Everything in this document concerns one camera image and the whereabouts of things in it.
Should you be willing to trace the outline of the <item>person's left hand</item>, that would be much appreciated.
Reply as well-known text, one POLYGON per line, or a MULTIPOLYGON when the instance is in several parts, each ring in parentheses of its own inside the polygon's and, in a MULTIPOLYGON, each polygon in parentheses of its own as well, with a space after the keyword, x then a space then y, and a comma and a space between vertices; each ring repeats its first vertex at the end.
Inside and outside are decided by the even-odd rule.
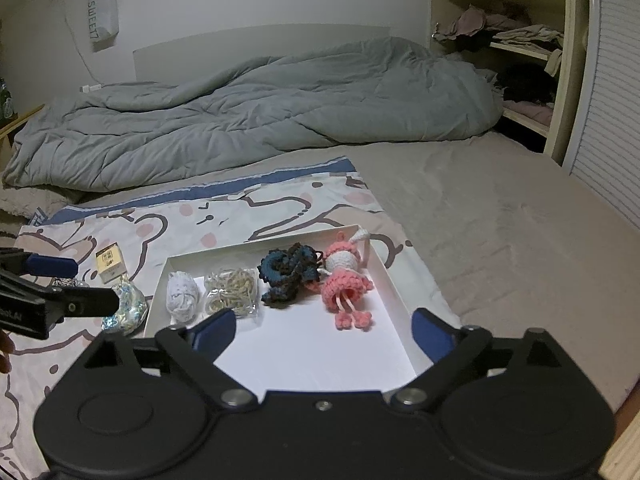
POLYGON ((10 355, 15 346, 12 339, 3 330, 0 332, 0 373, 9 374, 11 371, 10 355))

